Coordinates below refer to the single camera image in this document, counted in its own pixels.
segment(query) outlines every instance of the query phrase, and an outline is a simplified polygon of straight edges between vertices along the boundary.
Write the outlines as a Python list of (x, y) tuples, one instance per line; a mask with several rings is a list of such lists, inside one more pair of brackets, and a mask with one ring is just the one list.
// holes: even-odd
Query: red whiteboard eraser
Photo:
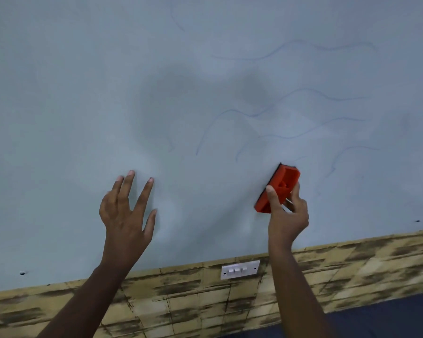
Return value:
[[(271, 185), (276, 190), (281, 204), (290, 196), (293, 187), (299, 180), (300, 172), (296, 167), (279, 164), (277, 170), (274, 172), (271, 180), (267, 185)], [(254, 205), (254, 209), (257, 212), (263, 212), (265, 214), (271, 213), (271, 206), (269, 204), (268, 195), (263, 190), (262, 194), (258, 198)]]

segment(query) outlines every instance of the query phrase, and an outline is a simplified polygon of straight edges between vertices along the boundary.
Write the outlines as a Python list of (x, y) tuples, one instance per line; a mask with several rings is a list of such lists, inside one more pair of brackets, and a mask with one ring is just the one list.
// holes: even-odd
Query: switch plate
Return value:
[(259, 265), (260, 260), (237, 263), (235, 265), (225, 265), (221, 268), (221, 280), (257, 274)]

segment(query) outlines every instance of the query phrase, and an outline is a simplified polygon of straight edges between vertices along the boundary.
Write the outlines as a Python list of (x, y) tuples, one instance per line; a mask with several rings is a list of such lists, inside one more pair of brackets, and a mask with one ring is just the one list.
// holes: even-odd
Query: forearm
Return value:
[(287, 337), (334, 337), (291, 251), (269, 247), (269, 255), (282, 326)]
[(127, 271), (98, 266), (39, 338), (92, 337)]

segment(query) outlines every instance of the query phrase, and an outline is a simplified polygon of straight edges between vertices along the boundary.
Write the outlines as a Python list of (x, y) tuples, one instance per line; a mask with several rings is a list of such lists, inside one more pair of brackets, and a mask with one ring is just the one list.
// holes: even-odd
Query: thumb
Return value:
[(295, 212), (297, 212), (302, 206), (302, 199), (299, 198), (299, 187), (299, 182), (297, 182), (291, 191), (291, 202), (293, 203)]
[(155, 227), (155, 216), (157, 215), (157, 210), (154, 209), (150, 212), (149, 217), (147, 217), (146, 226), (144, 227), (143, 233), (144, 237), (148, 242), (152, 241), (152, 236), (154, 234)]
[(279, 203), (279, 197), (277, 196), (276, 190), (271, 185), (265, 187), (266, 194), (268, 195), (269, 204), (271, 206), (271, 212), (273, 210), (282, 209), (282, 205)]

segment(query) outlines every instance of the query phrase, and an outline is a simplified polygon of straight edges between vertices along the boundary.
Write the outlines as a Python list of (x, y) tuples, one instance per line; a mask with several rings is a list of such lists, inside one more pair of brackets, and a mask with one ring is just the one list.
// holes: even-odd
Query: hand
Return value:
[(266, 187), (266, 193), (271, 206), (271, 218), (268, 226), (269, 249), (287, 249), (291, 251), (293, 241), (309, 225), (307, 202), (299, 198), (299, 183), (291, 191), (293, 213), (288, 213), (284, 210), (272, 186), (268, 185)]
[(135, 171), (129, 171), (125, 178), (119, 176), (113, 189), (103, 197), (99, 209), (99, 215), (106, 227), (101, 265), (117, 268), (126, 274), (151, 242), (157, 214), (157, 210), (151, 211), (143, 230), (144, 211), (154, 179), (147, 181), (132, 211), (129, 193), (134, 178)]

